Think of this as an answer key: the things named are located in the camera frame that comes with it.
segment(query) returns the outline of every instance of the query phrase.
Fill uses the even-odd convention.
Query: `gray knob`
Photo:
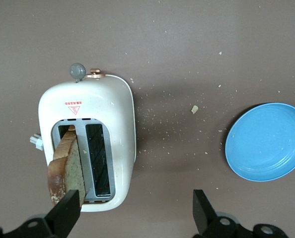
[[[82,81],[86,75],[86,68],[81,63],[74,63],[70,66],[70,75],[76,82]]]

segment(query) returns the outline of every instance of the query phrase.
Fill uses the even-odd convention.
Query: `bread crumb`
[[[191,109],[191,112],[195,114],[197,111],[198,111],[198,107],[194,105],[193,108]]]

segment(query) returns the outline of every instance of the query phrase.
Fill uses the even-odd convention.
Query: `bread slice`
[[[80,154],[74,126],[61,139],[48,165],[48,188],[54,205],[72,189],[79,190],[80,206],[85,198]]]

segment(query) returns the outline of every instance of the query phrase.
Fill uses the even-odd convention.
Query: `white toaster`
[[[83,212],[119,206],[129,190],[136,159],[133,95],[125,80],[99,69],[85,74],[82,64],[71,66],[76,81],[48,89],[40,99],[41,137],[31,137],[44,149],[47,165],[70,125],[75,126],[86,198]]]

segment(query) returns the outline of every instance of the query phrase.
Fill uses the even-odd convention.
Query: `blue plate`
[[[242,115],[225,145],[229,166],[251,181],[278,179],[295,168],[295,107],[267,103]]]

